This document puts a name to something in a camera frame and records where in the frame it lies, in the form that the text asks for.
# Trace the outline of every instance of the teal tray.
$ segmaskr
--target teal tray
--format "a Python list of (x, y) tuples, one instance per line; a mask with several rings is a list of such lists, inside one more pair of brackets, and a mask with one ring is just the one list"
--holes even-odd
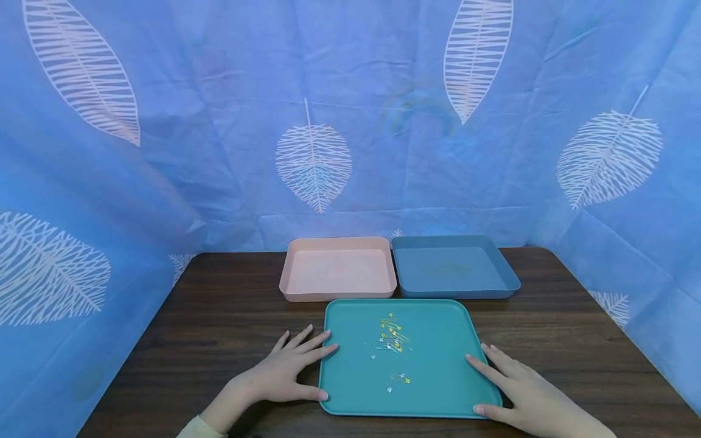
[(332, 415), (482, 418), (476, 404), (502, 405), (465, 354), (486, 362), (467, 310), (447, 299), (340, 299), (326, 307), (321, 407)]

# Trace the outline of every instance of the blue backdrop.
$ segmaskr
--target blue backdrop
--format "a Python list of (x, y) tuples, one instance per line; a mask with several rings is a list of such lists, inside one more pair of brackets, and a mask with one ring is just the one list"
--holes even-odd
[(0, 0), (0, 430), (75, 435), (193, 254), (339, 235), (549, 248), (701, 411), (698, 3)]

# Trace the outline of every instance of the plastic tray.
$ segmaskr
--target plastic tray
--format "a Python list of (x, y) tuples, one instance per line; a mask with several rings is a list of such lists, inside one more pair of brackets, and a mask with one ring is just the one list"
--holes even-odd
[(407, 298), (505, 299), (521, 287), (485, 235), (399, 237), (392, 246)]
[(388, 298), (395, 289), (397, 277), (384, 238), (293, 240), (280, 279), (288, 301)]
[[(397, 336), (390, 330), (396, 326)], [(501, 406), (497, 388), (465, 360), (469, 353), (486, 362), (457, 301), (337, 300), (326, 307), (325, 329), (326, 343), (339, 344), (319, 376), (329, 393), (321, 406), (330, 414), (481, 418), (474, 405)], [(399, 341), (388, 348), (392, 337)]]

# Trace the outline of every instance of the blue-gray tray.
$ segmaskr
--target blue-gray tray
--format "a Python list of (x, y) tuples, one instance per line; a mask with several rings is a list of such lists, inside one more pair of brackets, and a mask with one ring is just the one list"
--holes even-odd
[(521, 287), (485, 235), (398, 237), (392, 247), (406, 298), (506, 299)]

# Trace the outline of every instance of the sleeve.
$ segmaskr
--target sleeve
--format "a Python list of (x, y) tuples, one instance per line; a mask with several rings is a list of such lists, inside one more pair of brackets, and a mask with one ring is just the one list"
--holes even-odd
[(187, 426), (178, 434), (176, 438), (226, 438), (227, 435), (222, 435), (216, 430), (212, 429), (210, 425), (205, 423), (205, 421), (196, 416)]

